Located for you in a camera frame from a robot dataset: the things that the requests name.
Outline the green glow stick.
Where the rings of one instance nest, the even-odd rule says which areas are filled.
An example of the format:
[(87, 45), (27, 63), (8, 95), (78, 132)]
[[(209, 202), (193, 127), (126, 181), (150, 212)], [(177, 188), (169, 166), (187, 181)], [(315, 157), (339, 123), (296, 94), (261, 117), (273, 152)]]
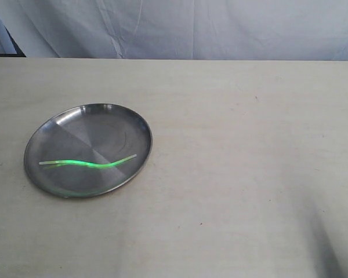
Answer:
[(81, 160), (50, 160), (50, 161), (41, 161), (38, 164), (39, 165), (57, 165), (57, 166), (68, 166), (68, 165), (74, 165), (74, 166), (82, 166), (82, 167), (90, 167), (90, 168), (95, 168), (95, 169), (107, 169), (111, 167), (116, 167), (119, 166), (125, 162), (128, 162), (132, 159), (135, 159), (137, 157), (137, 154), (127, 156), (123, 159), (120, 159), (115, 162), (111, 163), (105, 163), (105, 164), (100, 164), (100, 163), (92, 163), (92, 162), (85, 162)]

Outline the round stainless steel plate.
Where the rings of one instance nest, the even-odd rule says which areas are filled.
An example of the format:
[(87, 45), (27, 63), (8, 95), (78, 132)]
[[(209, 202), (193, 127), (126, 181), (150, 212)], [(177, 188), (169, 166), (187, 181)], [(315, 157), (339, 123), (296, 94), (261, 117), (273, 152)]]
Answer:
[[(24, 151), (24, 171), (39, 189), (64, 198), (88, 198), (111, 192), (132, 180), (144, 167), (153, 146), (148, 123), (137, 112), (117, 104), (85, 104), (47, 120)], [(41, 161), (81, 160), (111, 163), (107, 169), (39, 165)]]

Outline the white backdrop cloth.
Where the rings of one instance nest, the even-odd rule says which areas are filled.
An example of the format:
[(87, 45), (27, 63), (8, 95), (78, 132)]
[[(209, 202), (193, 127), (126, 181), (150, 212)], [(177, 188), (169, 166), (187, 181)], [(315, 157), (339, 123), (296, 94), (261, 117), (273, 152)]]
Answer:
[(0, 1), (28, 57), (348, 61), (348, 1)]

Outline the black frame corner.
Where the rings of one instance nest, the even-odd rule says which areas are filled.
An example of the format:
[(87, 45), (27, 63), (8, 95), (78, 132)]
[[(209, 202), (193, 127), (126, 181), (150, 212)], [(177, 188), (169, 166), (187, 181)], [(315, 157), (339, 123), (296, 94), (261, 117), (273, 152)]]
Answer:
[(14, 48), (14, 50), (5, 50), (3, 53), (0, 53), (0, 57), (16, 57), (16, 58), (25, 58), (26, 55), (23, 53), (23, 51), (19, 48), (18, 44), (15, 42), (11, 34), (9, 33), (8, 29), (6, 28), (6, 33), (8, 34), (8, 37), (11, 41), (11, 44)]

